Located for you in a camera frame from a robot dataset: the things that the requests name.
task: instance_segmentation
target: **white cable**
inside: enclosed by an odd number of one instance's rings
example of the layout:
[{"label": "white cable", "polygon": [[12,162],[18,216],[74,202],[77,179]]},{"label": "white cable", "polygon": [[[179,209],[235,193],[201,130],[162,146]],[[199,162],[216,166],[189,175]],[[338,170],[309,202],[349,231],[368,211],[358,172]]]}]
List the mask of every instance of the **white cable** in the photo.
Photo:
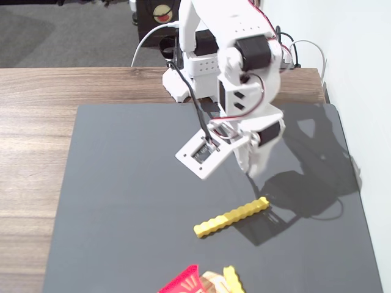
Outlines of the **white cable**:
[{"label": "white cable", "polygon": [[134,52],[132,64],[130,65],[131,67],[133,67],[134,61],[136,60],[136,57],[137,57],[137,54],[139,53],[139,51],[140,51],[140,49],[141,49],[141,46],[142,46],[142,44],[145,42],[145,40],[148,39],[149,36],[151,36],[151,34],[153,34],[153,33],[156,32],[157,30],[162,29],[162,28],[164,28],[164,27],[175,27],[175,28],[178,28],[178,27],[179,27],[179,21],[177,20],[177,21],[173,21],[172,23],[164,23],[164,24],[161,24],[160,26],[156,26],[156,27],[154,27],[153,29],[151,29],[151,30],[144,36],[144,38],[142,38],[141,42],[140,42],[139,45],[137,46],[136,51]]},{"label": "white cable", "polygon": [[292,50],[292,46],[293,46],[294,44],[296,44],[296,43],[299,43],[299,42],[306,42],[306,43],[313,44],[314,46],[316,46],[316,47],[319,49],[320,53],[322,54],[323,67],[322,67],[322,74],[321,74],[320,78],[321,78],[321,83],[322,83],[322,85],[323,85],[324,71],[325,71],[325,69],[326,69],[326,58],[325,58],[325,56],[324,56],[324,53],[323,53],[322,48],[320,48],[320,47],[319,47],[317,44],[315,44],[314,42],[311,42],[311,41],[308,41],[308,40],[297,40],[297,41],[292,42],[292,44],[289,46],[289,50],[291,51],[291,50]]}]

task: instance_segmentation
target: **yellow object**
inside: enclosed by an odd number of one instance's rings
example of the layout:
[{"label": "yellow object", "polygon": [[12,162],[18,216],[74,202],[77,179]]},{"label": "yellow object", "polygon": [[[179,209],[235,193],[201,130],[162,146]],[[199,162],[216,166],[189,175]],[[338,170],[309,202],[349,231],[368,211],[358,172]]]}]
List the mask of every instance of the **yellow object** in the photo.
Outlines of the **yellow object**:
[{"label": "yellow object", "polygon": [[239,277],[233,266],[224,267],[222,273],[228,283],[228,286],[230,286],[231,293],[245,293],[242,288],[242,283],[240,283]]},{"label": "yellow object", "polygon": [[254,200],[251,203],[240,206],[230,212],[226,212],[224,215],[218,215],[214,219],[210,219],[207,222],[194,226],[194,232],[198,238],[201,238],[202,236],[215,232],[218,229],[223,229],[225,226],[229,226],[238,220],[253,215],[256,212],[260,212],[268,206],[268,200],[265,197],[261,197],[258,200]]}]

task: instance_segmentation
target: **red packaging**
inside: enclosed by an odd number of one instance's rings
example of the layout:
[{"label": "red packaging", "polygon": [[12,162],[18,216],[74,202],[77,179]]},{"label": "red packaging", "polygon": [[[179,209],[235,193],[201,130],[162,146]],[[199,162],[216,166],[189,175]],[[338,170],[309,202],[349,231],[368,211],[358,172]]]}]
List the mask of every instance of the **red packaging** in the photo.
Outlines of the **red packaging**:
[{"label": "red packaging", "polygon": [[205,293],[198,273],[198,265],[192,264],[158,293]]}]

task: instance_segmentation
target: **wooden table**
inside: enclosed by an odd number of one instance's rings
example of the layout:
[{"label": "wooden table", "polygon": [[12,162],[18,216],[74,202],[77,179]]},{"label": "wooden table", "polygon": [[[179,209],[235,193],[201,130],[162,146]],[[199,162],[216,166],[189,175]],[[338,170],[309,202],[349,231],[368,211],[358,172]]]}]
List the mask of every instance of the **wooden table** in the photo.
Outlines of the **wooden table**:
[{"label": "wooden table", "polygon": [[[77,107],[172,103],[164,70],[0,69],[0,293],[42,290]],[[324,103],[316,69],[283,75],[285,102]]]}]

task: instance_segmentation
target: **red wire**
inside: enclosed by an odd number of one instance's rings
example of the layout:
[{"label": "red wire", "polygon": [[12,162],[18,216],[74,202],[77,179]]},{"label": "red wire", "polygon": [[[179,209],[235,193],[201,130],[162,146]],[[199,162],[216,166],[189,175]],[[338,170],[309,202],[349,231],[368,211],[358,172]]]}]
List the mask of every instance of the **red wire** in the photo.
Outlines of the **red wire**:
[{"label": "red wire", "polygon": [[266,14],[263,13],[262,10],[260,10],[257,6],[254,5],[253,2],[251,2],[251,0],[248,0],[249,3],[251,4],[252,7],[254,7],[259,13],[261,13],[263,15],[263,17],[267,20],[267,22],[269,23],[270,25],[270,28],[272,29],[273,33],[274,33],[274,38],[277,38],[277,32],[276,30],[274,29],[274,26],[271,24],[269,18],[266,16]]},{"label": "red wire", "polygon": [[260,76],[257,76],[257,77],[259,77],[259,80],[261,81],[262,96],[259,99],[258,103],[253,108],[251,108],[246,113],[243,113],[243,114],[240,114],[240,115],[234,115],[234,116],[228,116],[228,117],[218,117],[218,118],[213,118],[210,121],[214,121],[214,120],[237,120],[238,118],[243,118],[244,116],[247,116],[247,115],[251,114],[262,103],[263,98],[265,97],[265,84],[263,83],[263,80],[262,80],[262,78]]}]

